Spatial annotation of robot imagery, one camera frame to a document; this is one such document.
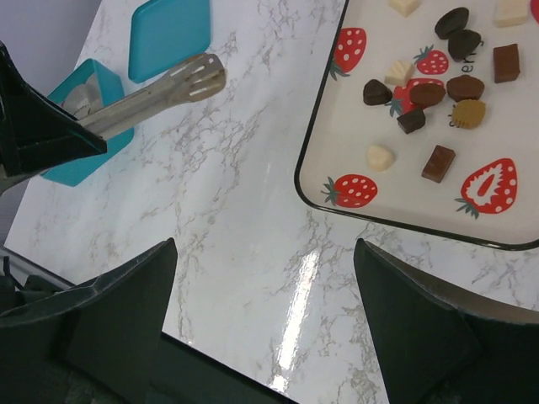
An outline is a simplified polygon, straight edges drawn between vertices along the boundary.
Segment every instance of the white marble surface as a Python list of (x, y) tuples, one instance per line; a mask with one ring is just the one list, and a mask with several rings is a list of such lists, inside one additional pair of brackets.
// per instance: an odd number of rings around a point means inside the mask
[[(130, 18), (103, 0), (81, 54), (127, 79)], [(539, 255), (498, 252), (304, 205), (293, 173), (344, 0), (218, 0), (227, 89), (136, 128), (69, 189), (30, 183), (6, 246), (81, 282), (170, 236), (164, 331), (302, 403), (387, 403), (352, 252), (364, 237), (442, 279), (538, 308)]]

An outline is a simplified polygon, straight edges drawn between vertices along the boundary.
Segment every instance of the red strawberry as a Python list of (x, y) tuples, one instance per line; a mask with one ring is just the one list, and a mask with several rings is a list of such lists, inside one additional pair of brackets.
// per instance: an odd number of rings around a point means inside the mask
[(329, 68), (329, 74), (334, 80), (337, 75), (348, 77), (358, 65), (367, 46), (367, 35), (362, 28), (342, 28), (337, 39), (334, 59)]
[(539, 0), (531, 0), (531, 15), (539, 23)]
[(505, 212), (516, 200), (516, 167), (510, 158), (500, 158), (488, 166), (480, 168), (464, 181), (462, 198), (455, 199), (464, 204), (466, 210), (476, 219), (480, 213), (497, 215)]
[(435, 78), (413, 78), (410, 80), (405, 88), (400, 86), (395, 87), (393, 91), (393, 99), (386, 105), (390, 106), (389, 114), (391, 116), (406, 114), (412, 109), (417, 108), (410, 102), (410, 90), (412, 87), (417, 86), (418, 84), (424, 84), (426, 82), (431, 82), (433, 84), (438, 84), (439, 86), (444, 87), (444, 82), (436, 80)]
[(427, 46), (424, 50), (419, 50), (419, 55), (415, 64), (418, 70), (423, 74), (435, 76), (437, 74), (444, 74), (449, 69), (449, 59), (446, 54), (440, 50), (433, 50), (434, 45)]
[(326, 202), (342, 208), (362, 208), (371, 202), (378, 194), (378, 187), (368, 177), (358, 174), (348, 174), (333, 181), (328, 177), (328, 183), (323, 185), (328, 192)]

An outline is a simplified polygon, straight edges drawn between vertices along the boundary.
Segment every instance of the teal lid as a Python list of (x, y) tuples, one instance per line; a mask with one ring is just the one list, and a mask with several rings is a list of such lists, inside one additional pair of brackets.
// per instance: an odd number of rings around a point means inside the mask
[(210, 0), (151, 0), (131, 18), (129, 78), (144, 82), (211, 42)]

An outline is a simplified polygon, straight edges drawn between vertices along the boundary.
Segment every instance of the strawberry print tray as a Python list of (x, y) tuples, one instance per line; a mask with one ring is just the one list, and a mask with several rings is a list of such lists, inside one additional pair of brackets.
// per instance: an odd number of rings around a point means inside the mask
[[(403, 17), (387, 1), (349, 0), (326, 67), (296, 169), (296, 189), (310, 206), (416, 231), (502, 249), (539, 247), (539, 0), (525, 24), (497, 28), (495, 1), (422, 0)], [(456, 7), (470, 10), (468, 29), (480, 46), (454, 62), (434, 31)], [(494, 83), (493, 48), (518, 44), (521, 74)], [(394, 61), (415, 63), (393, 100), (367, 106), (362, 92), (384, 81)], [(424, 110), (427, 124), (405, 135), (397, 117), (415, 108), (410, 89), (423, 82), (445, 86), (468, 74), (485, 83), (483, 123), (474, 130), (451, 123), (454, 102)], [(380, 145), (395, 155), (385, 172), (369, 169), (366, 152)], [(456, 153), (441, 183), (421, 173), (437, 145)]]

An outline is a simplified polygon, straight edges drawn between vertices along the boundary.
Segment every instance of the dark chocolate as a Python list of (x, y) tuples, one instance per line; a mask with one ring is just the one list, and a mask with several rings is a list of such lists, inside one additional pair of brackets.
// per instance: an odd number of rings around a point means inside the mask
[(421, 177), (427, 178), (435, 183), (441, 183), (441, 180), (447, 174), (447, 170), (455, 159), (455, 152), (443, 146), (436, 146), (432, 152), (429, 161), (424, 166)]
[(398, 125), (404, 130), (404, 133), (412, 133), (417, 129), (421, 129), (426, 118), (421, 108), (412, 109), (410, 112), (403, 114), (397, 118)]
[(471, 29), (461, 29), (449, 37), (448, 51), (454, 61), (463, 61), (480, 43), (480, 34)]
[(470, 10), (459, 7), (444, 15), (435, 26), (435, 32), (441, 40), (447, 40), (452, 34), (466, 28)]
[(480, 99), (484, 91), (484, 83), (467, 74), (454, 77), (447, 82), (447, 94), (457, 102), (463, 99)]
[(513, 82), (520, 75), (517, 44), (494, 48), (494, 82)]
[(410, 101), (421, 108), (432, 107), (444, 99), (446, 91), (433, 82), (418, 84), (410, 90)]
[(392, 98), (391, 90), (378, 80), (370, 80), (363, 88), (363, 102), (367, 105), (387, 104)]

